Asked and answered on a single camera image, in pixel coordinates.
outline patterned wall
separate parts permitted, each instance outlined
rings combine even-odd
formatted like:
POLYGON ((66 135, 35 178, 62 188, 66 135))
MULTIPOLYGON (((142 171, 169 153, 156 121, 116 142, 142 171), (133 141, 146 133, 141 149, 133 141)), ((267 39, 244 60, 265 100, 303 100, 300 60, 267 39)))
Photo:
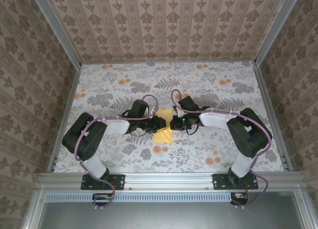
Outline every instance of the patterned wall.
POLYGON ((251 59, 283 0, 49 0, 82 62, 251 59))
POLYGON ((261 65, 296 170, 318 206, 318 0, 298 0, 261 65))
POLYGON ((0 228, 19 228, 74 77, 34 0, 0 0, 0 228))

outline yellow object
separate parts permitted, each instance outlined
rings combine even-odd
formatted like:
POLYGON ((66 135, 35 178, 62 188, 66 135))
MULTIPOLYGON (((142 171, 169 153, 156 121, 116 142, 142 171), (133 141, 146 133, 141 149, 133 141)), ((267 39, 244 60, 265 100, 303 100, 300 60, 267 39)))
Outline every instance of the yellow object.
POLYGON ((171 144, 173 141, 172 130, 170 128, 170 122, 172 121, 172 109, 159 109, 157 115, 165 119, 167 128, 154 134, 154 143, 171 144))

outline floral wallpaper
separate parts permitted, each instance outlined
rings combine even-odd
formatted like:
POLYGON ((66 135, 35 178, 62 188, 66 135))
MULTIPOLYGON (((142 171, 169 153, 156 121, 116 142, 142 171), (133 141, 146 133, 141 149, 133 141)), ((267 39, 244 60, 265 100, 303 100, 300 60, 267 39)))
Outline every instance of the floral wallpaper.
POLYGON ((26 216, 73 77, 36 2, 0 0, 0 228, 20 228, 26 216))
POLYGON ((283 0, 48 0, 82 62, 253 59, 283 0))
POLYGON ((318 209, 318 0, 298 0, 261 64, 293 166, 318 209))
MULTIPOLYGON (((116 116, 149 93, 158 98, 161 109, 172 109, 173 89, 179 89, 182 97, 190 95, 199 106, 232 111, 250 107, 270 129, 251 63, 210 62, 83 65, 66 130, 83 112, 116 116)), ((145 100, 150 107, 155 103, 145 100)), ((97 151, 111 172, 121 173, 227 171, 237 154, 229 131, 215 127, 200 127, 192 136, 173 131, 172 144, 156 144, 152 134, 104 136, 97 151)), ((255 170, 283 170, 275 141, 255 170)), ((74 155, 62 147, 55 172, 81 171, 74 155)))

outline floral tablecloth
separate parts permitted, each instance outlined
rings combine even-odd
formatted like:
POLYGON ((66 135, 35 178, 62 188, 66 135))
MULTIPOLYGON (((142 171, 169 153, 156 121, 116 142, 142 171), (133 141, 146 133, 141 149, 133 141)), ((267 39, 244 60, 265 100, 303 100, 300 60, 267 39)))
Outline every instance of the floral tablecloth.
MULTIPOLYGON (((251 63, 209 62, 83 65, 67 130, 83 112, 116 116, 149 93, 158 98, 160 108, 172 108, 170 93, 175 88, 200 107, 252 108, 270 129, 251 63)), ((155 103, 151 98, 146 101, 150 106, 155 103)), ((148 134, 104 136, 97 154, 113 173, 227 171, 238 154, 230 133, 214 127, 200 127, 192 136, 173 132, 172 144, 154 144, 152 138, 148 134)), ((254 169, 283 170, 275 140, 254 169)), ((55 172, 82 171, 74 155, 62 146, 55 172)))

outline gray panel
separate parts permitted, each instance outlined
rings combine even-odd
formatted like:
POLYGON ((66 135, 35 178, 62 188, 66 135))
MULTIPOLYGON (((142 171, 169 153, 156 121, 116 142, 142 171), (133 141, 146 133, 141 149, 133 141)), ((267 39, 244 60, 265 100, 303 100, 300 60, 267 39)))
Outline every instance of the gray panel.
POLYGON ((229 203, 46 203, 40 229, 303 229, 294 193, 266 193, 251 207, 229 203))

